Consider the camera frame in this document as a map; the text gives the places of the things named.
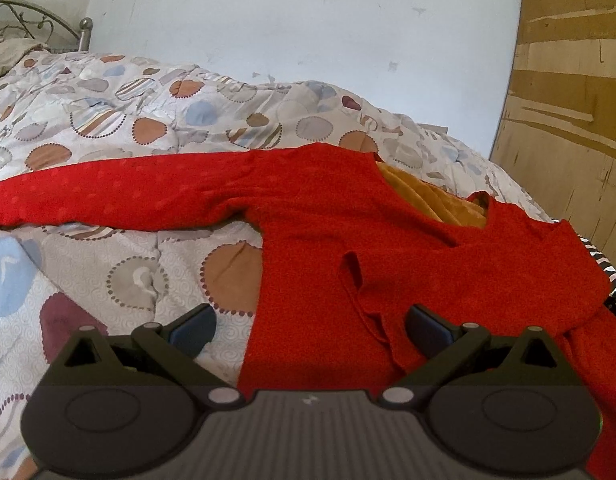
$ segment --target metal headboard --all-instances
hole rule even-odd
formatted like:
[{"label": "metal headboard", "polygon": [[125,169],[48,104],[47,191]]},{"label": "metal headboard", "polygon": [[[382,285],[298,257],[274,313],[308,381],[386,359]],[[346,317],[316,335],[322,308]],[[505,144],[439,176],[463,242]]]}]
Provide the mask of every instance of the metal headboard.
[{"label": "metal headboard", "polygon": [[[79,23],[79,30],[76,31],[68,22],[48,9],[25,0],[0,0],[0,38],[31,38],[46,43],[50,51],[56,54],[87,52],[92,26],[90,18],[83,18]],[[63,34],[55,34],[56,29],[63,31]],[[60,37],[64,44],[53,46],[51,42],[56,42],[57,37]]]}]

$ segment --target red sweater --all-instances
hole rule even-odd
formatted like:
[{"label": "red sweater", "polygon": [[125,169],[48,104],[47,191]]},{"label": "red sweater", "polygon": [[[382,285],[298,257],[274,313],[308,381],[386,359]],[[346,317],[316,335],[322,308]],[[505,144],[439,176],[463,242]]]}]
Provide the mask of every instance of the red sweater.
[{"label": "red sweater", "polygon": [[616,318],[567,222],[489,198],[485,229],[423,216],[372,153],[327,144],[103,160],[0,182],[0,226],[78,221],[157,231],[243,213],[264,238],[261,294],[241,372],[255,388],[378,393],[424,358],[404,315],[422,303],[496,335],[547,329],[595,395],[604,430],[590,462],[616,479]]}]

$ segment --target bed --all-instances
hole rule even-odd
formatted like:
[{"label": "bed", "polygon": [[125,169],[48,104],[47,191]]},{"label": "bed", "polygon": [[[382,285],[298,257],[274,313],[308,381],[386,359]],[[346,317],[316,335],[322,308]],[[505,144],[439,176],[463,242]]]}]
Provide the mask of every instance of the bed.
[{"label": "bed", "polygon": [[[4,11],[10,17],[0,20],[0,47],[15,54],[0,58],[0,182],[94,160],[325,142],[376,152],[457,196],[486,190],[552,221],[501,168],[445,128],[376,108],[335,85],[254,86],[195,64],[89,53],[87,18],[73,30],[28,2],[0,0]],[[36,16],[24,17],[28,11]],[[53,37],[55,28],[64,34]],[[40,38],[45,29],[50,37]],[[82,183],[83,200],[94,186]],[[149,184],[141,191],[149,197]],[[614,267],[582,243],[616,292]],[[18,428],[25,399],[81,325],[122,335],[208,302],[217,330],[197,362],[236,384],[256,317],[262,247],[262,235],[240,219],[182,231],[76,223],[0,230],[0,480],[27,457]]]}]

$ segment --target wooden panel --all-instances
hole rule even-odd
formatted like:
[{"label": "wooden panel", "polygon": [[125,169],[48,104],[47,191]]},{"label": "wooden panel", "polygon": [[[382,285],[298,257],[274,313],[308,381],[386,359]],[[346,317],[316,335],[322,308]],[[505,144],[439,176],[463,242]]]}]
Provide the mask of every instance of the wooden panel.
[{"label": "wooden panel", "polygon": [[616,0],[522,0],[491,158],[616,267]]}]

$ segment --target ribbed gray panel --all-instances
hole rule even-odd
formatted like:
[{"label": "ribbed gray panel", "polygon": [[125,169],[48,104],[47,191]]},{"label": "ribbed gray panel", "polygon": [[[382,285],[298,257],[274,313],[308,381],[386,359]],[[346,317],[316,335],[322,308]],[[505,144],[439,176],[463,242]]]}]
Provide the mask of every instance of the ribbed gray panel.
[{"label": "ribbed gray panel", "polygon": [[[240,410],[213,413],[175,459],[132,480],[501,478],[447,456],[416,416],[384,410],[363,392],[269,391]],[[35,480],[65,478],[42,473]],[[550,480],[590,476],[576,470]]]}]

